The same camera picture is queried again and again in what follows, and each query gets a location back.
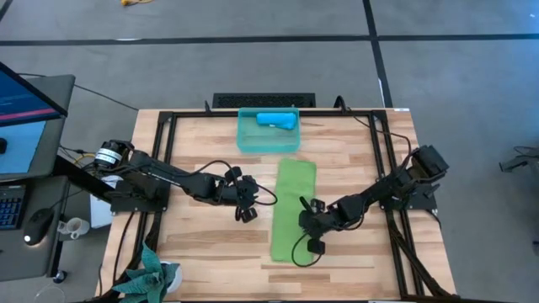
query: wooden tabletop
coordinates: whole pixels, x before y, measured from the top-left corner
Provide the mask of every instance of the wooden tabletop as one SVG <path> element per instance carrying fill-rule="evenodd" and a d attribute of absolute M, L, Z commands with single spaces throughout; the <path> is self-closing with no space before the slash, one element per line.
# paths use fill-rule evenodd
<path fill-rule="evenodd" d="M 140 110 L 133 133 L 138 150 L 152 152 L 159 110 Z M 408 111 L 387 110 L 392 132 L 407 136 L 417 146 Z M 331 203 L 359 193 L 377 177 L 369 129 L 351 117 L 303 117 L 302 145 L 294 155 L 243 155 L 236 147 L 237 119 L 183 118 L 178 121 L 171 164 L 193 171 L 211 160 L 222 159 L 241 167 L 243 174 L 274 190 L 277 163 L 282 157 L 317 164 L 316 195 Z M 163 159 L 168 125 L 163 132 Z M 386 148 L 380 135 L 384 162 Z M 404 140 L 393 137 L 398 162 L 407 153 Z M 224 173 L 211 166 L 207 172 Z M 330 232 L 323 237 L 327 253 L 311 268 L 275 263 L 270 257 L 272 208 L 257 205 L 259 218 L 236 222 L 233 207 L 210 206 L 192 200 L 173 187 L 163 215 L 157 254 L 180 263 L 184 282 L 165 300 L 367 300 L 397 299 L 398 287 L 384 213 L 373 205 L 356 231 Z M 447 291 L 454 293 L 446 250 L 438 223 L 425 211 L 409 211 L 419 259 Z M 120 235 L 127 214 L 117 215 L 110 229 L 101 275 L 104 290 L 111 278 Z M 130 223 L 118 275 L 131 259 L 138 214 Z M 414 292 L 408 260 L 403 257 L 408 292 Z"/>

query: keyboard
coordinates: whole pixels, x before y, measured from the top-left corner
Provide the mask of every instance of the keyboard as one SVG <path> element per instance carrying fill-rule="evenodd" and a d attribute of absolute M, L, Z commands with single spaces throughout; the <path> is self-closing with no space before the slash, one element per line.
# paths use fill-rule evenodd
<path fill-rule="evenodd" d="M 23 220 L 24 185 L 0 186 L 0 230 L 13 230 L 20 227 Z"/>
<path fill-rule="evenodd" d="M 314 93 L 214 93 L 214 109 L 244 107 L 317 107 Z"/>

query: black metal frame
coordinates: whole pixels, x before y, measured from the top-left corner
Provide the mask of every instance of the black metal frame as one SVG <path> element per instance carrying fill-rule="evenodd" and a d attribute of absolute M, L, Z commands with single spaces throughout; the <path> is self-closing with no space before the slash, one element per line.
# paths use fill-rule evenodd
<path fill-rule="evenodd" d="M 387 112 L 385 109 L 373 109 L 373 110 L 346 110 L 346 105 L 344 104 L 344 100 L 341 98 L 338 98 L 334 105 L 335 108 L 340 108 L 340 110 L 335 109 L 328 109 L 328 110 L 312 110 L 312 109 L 301 109 L 300 110 L 300 116 L 301 117 L 342 117 L 342 116 L 356 116 L 356 117 L 363 117 L 367 118 L 369 121 L 369 125 L 371 128 L 371 140 L 374 150 L 374 157 L 376 162 L 376 168 L 378 170 L 378 176 L 379 178 L 382 178 L 385 176 L 384 171 L 384 161 L 382 159 L 382 150 L 380 148 L 380 142 L 378 140 L 378 130 L 376 129 L 376 122 L 379 121 L 382 125 L 382 131 L 384 132 L 384 142 L 387 147 L 387 152 L 389 155 L 389 163 L 391 166 L 391 169 L 396 169 L 397 167 L 397 161 L 395 159 L 393 145 L 392 145 L 392 139 L 389 135 L 389 124 L 387 122 Z M 156 129 L 156 135 L 155 135 L 155 141 L 153 143 L 153 150 L 152 150 L 152 157 L 157 158 L 157 155 L 159 153 L 159 147 L 161 144 L 161 140 L 163 138 L 163 129 L 166 121 L 170 120 L 170 126 L 168 130 L 168 139 L 167 139 L 167 145 L 165 147 L 165 153 L 164 153 L 164 161 L 166 163 L 170 163 L 172 152 L 173 152 L 173 142 L 174 142 L 174 135 L 176 133 L 177 128 L 177 121 L 180 118 L 200 118 L 200 117 L 237 117 L 237 110 L 218 110 L 218 111 L 211 111 L 209 109 L 206 109 L 205 111 L 197 111 L 197 112 L 161 112 L 159 113 L 159 118 L 157 122 L 157 129 Z M 400 210 L 400 216 L 404 231 L 404 237 L 405 242 L 408 247 L 408 253 L 411 253 L 413 256 L 415 256 L 415 249 L 414 249 L 414 240 L 412 237 L 412 231 L 408 219 L 408 213 L 406 210 Z M 396 226 L 395 224 L 395 218 L 393 215 L 393 210 L 385 209 L 386 213 L 386 219 L 387 219 L 387 226 L 389 230 L 389 236 L 390 236 L 390 242 L 392 247 L 392 255 L 393 255 L 393 261 L 395 265 L 395 271 L 397 275 L 397 282 L 398 282 L 398 288 L 399 288 L 399 294 L 401 298 L 404 298 L 408 296 L 408 288 L 406 285 L 406 278 L 404 276 L 404 270 L 403 270 L 403 260 L 401 259 L 400 249 L 398 243 L 391 237 L 391 226 Z M 160 214 L 157 215 L 154 218 L 153 224 L 160 225 L 161 216 Z M 137 232 L 136 232 L 136 241 L 135 246 L 133 248 L 133 253 L 136 254 L 137 252 L 141 251 L 141 245 L 144 238 L 144 233 L 146 230 L 146 224 L 147 224 L 147 213 L 141 213 L 141 217 L 139 220 Z M 155 230 L 152 233 L 152 240 L 154 242 L 157 242 L 157 238 L 159 236 L 159 230 Z M 412 274 L 414 277 L 414 287 L 415 287 L 415 294 L 419 296 L 424 295 L 423 290 L 423 283 L 422 279 L 419 276 L 418 272 L 415 268 L 412 268 Z"/>

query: keyboard on table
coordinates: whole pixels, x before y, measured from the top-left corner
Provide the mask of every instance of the keyboard on table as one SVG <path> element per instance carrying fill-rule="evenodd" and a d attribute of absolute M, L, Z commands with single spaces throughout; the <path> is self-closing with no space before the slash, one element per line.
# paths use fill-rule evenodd
<path fill-rule="evenodd" d="M 24 215 L 24 185 L 0 186 L 0 230 L 18 229 Z"/>

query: potted plant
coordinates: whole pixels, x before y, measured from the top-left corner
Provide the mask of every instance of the potted plant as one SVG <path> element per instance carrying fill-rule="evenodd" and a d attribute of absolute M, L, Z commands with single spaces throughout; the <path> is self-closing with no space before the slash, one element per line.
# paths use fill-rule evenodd
<path fill-rule="evenodd" d="M 122 303 L 161 303 L 168 292 L 174 292 L 181 284 L 179 264 L 161 262 L 157 254 L 143 243 L 142 264 L 144 268 L 127 269 L 130 280 L 112 289 L 125 294 Z"/>

